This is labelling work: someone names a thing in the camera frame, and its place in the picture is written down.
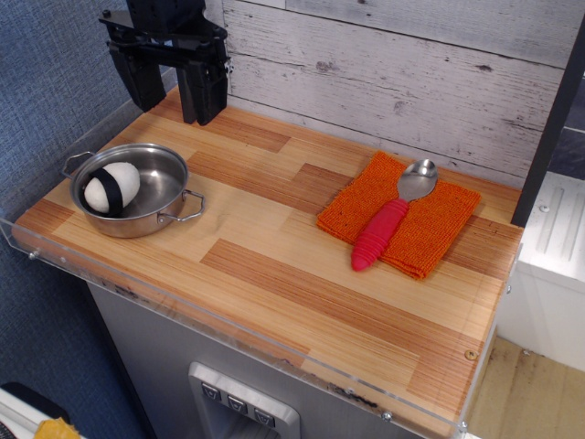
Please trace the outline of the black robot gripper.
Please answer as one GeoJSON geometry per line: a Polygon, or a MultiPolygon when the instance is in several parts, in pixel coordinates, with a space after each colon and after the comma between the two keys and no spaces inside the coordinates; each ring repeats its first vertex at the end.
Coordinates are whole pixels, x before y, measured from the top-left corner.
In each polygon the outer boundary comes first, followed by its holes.
{"type": "Polygon", "coordinates": [[[205,17],[204,1],[126,4],[124,10],[102,11],[99,20],[107,28],[108,49],[133,103],[150,111],[165,97],[159,66],[181,68],[180,101],[191,97],[197,104],[196,123],[210,123],[227,106],[227,30],[205,17]]]}

